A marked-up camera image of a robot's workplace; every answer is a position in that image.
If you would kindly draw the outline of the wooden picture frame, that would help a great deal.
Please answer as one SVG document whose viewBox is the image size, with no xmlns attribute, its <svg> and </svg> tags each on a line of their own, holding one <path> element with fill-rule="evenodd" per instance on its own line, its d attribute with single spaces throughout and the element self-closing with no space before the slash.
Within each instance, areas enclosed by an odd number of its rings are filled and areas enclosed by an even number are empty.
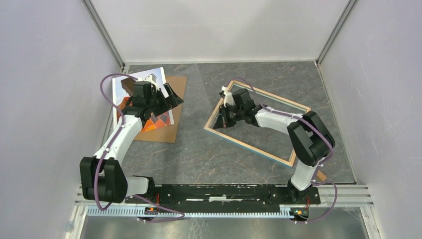
<svg viewBox="0 0 422 239">
<path fill-rule="evenodd" d="M 245 123 L 249 125 L 253 125 L 256 127 L 263 127 L 263 128 L 270 128 L 276 131 L 279 131 L 284 134 L 288 134 L 287 126 L 295 121 L 294 117 L 301 117 L 305 113 L 308 113 L 311 111 L 311 108 L 296 102 L 293 102 L 291 100 L 285 99 L 283 97 L 274 95 L 272 93 L 269 93 L 267 91 L 254 88 L 247 83 L 242 83 L 238 80 L 230 80 L 229 83 L 225 86 L 227 89 L 232 93 L 234 104 L 240 104 L 245 103 Z M 295 113 L 289 113 L 289 112 L 282 112 L 282 114 L 276 114 L 276 110 L 267 106 L 267 105 L 261 105 L 259 103 L 255 103 L 251 97 L 250 92 L 253 92 L 257 95 L 264 96 L 266 98 L 275 100 L 279 103 L 285 104 L 287 106 L 293 107 L 300 112 L 298 114 Z M 295 159 L 297 157 L 296 152 L 294 150 L 291 150 L 291 153 L 288 157 L 288 159 L 283 159 L 280 157 L 277 157 L 269 152 L 266 152 L 264 150 L 261 150 L 257 147 L 254 147 L 250 144 L 247 144 L 241 140 L 235 139 L 234 137 L 231 137 L 227 134 L 224 134 L 219 129 L 213 129 L 213 125 L 216 122 L 216 119 L 219 114 L 219 107 L 223 105 L 223 99 L 220 98 L 217 106 L 213 110 L 211 116 L 209 117 L 206 125 L 204 126 L 204 129 L 210 133 L 213 133 L 225 140 L 228 140 L 236 145 L 239 145 L 243 148 L 246 148 L 254 153 L 257 153 L 263 157 L 269 158 L 271 160 L 274 160 L 276 162 L 279 162 L 281 164 L 287 165 L 289 167 L 292 167 Z"/>
</svg>

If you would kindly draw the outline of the hot air balloon photo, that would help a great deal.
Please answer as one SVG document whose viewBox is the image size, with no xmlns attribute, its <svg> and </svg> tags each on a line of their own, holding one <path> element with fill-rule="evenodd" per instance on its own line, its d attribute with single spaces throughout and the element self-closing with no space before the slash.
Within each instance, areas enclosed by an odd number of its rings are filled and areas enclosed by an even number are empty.
<svg viewBox="0 0 422 239">
<path fill-rule="evenodd" d="M 166 77 L 164 73 L 164 68 L 154 68 L 145 71 L 140 71 L 132 73 L 136 79 L 130 77 L 119 76 L 112 78 L 112 100 L 120 109 L 124 109 L 124 106 L 129 100 L 129 97 L 133 94 L 133 85 L 136 81 L 142 81 L 149 74 L 156 75 L 156 83 L 158 88 L 161 89 L 164 97 L 167 97 L 168 94 L 164 88 L 166 83 Z M 160 115 L 161 120 L 158 122 L 152 122 L 150 119 L 143 125 L 141 132 L 152 131 L 158 128 L 170 126 L 174 124 L 173 112 L 170 110 Z"/>
</svg>

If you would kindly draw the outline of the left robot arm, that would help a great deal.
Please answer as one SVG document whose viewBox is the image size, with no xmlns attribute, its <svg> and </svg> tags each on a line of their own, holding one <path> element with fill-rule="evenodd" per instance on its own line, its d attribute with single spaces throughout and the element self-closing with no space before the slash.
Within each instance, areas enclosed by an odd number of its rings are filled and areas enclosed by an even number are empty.
<svg viewBox="0 0 422 239">
<path fill-rule="evenodd" d="M 121 203 L 133 191 L 139 199 L 150 203 L 156 198 L 156 189 L 147 177 L 126 177 L 122 160 L 135 137 L 152 116 L 159 116 L 183 103 L 165 83 L 157 87 L 151 82 L 134 83 L 134 92 L 121 111 L 116 128 L 106 143 L 91 157 L 80 162 L 82 194 L 86 200 Z"/>
</svg>

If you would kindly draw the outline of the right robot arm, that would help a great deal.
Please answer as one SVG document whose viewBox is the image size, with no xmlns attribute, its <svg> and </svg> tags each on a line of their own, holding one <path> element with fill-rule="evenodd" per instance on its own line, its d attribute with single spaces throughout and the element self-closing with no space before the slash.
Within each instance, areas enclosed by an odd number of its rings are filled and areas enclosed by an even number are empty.
<svg viewBox="0 0 422 239">
<path fill-rule="evenodd" d="M 300 203 L 312 187 L 317 168 L 330 158 L 335 140 L 316 112 L 293 114 L 256 104 L 247 89 L 231 93 L 223 86 L 219 93 L 223 99 L 213 129 L 229 128 L 239 121 L 255 127 L 269 128 L 290 137 L 299 162 L 288 181 L 287 195 L 291 202 Z"/>
</svg>

